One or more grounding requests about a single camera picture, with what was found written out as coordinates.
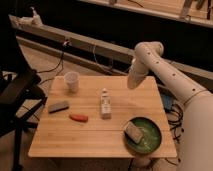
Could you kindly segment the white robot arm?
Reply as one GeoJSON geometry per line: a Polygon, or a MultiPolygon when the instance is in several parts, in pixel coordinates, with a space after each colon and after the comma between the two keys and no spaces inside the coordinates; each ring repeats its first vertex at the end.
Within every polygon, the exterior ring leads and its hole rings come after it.
{"type": "Polygon", "coordinates": [[[161,58],[160,42],[141,42],[127,85],[139,86],[151,70],[184,106],[177,171],[213,171],[213,93],[161,58]]]}

